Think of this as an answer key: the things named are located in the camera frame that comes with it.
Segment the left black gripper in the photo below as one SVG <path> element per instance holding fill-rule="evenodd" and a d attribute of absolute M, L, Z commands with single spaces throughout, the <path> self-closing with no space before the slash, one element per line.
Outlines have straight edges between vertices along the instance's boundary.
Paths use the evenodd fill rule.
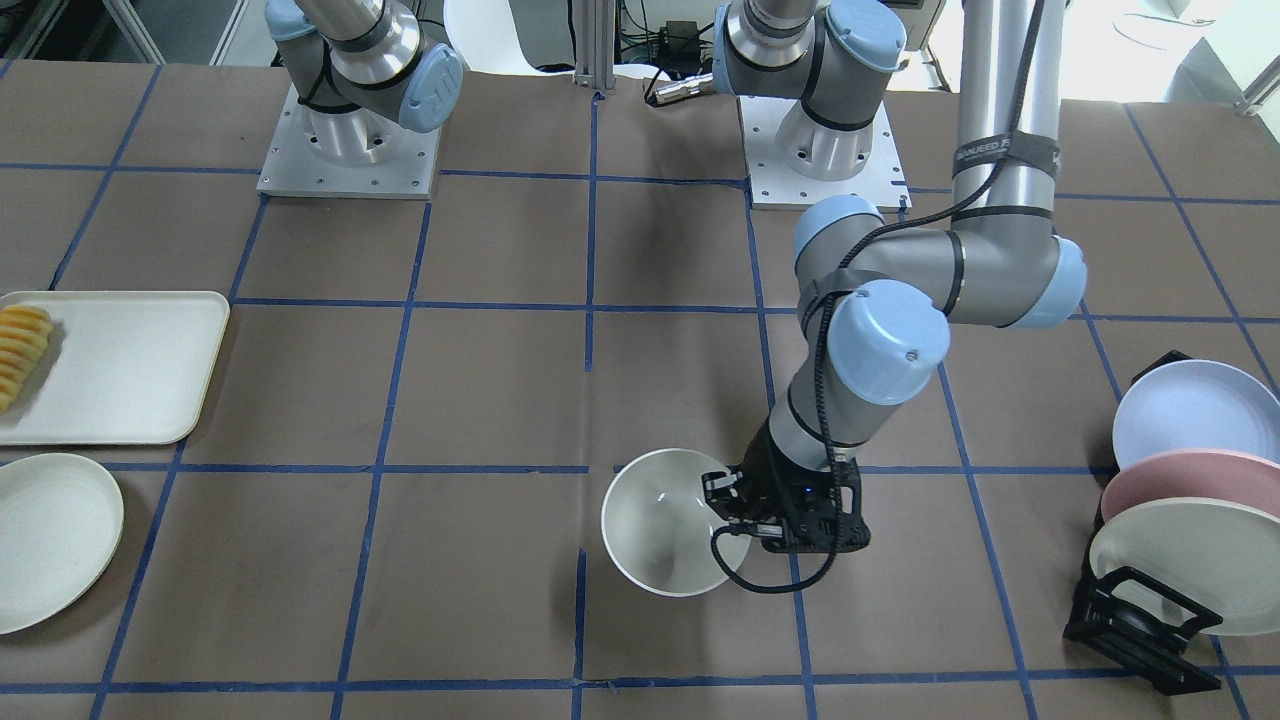
<path fill-rule="evenodd" d="M 861 518 L 861 475 L 846 462 L 836 475 L 791 461 L 762 425 L 735 468 L 701 474 L 705 505 L 730 521 L 718 536 L 745 536 L 774 553 L 856 552 L 870 543 Z"/>

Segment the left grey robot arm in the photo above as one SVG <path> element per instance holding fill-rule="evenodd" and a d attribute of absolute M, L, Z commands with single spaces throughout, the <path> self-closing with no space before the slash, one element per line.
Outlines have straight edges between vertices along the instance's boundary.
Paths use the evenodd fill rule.
<path fill-rule="evenodd" d="M 931 380 L 955 324 L 1062 323 L 1087 283 L 1057 234 L 1059 67 L 1065 1 L 966 1 L 954 200 L 887 222 L 837 193 L 794 232 L 797 322 L 809 354 L 742 460 L 705 477 L 727 530 L 773 553 L 852 552 L 856 452 Z"/>

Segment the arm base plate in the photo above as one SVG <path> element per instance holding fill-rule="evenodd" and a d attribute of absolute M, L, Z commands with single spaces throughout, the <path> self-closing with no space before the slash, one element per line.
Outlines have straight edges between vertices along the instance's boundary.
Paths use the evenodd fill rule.
<path fill-rule="evenodd" d="M 428 200 L 440 135 L 404 129 L 366 109 L 319 113 L 300 104 L 291 87 L 257 191 L 293 199 Z"/>
<path fill-rule="evenodd" d="M 739 110 L 754 208 L 804 210 L 835 195 L 881 210 L 913 205 L 883 105 L 855 131 L 818 126 L 797 100 L 740 96 Z"/>

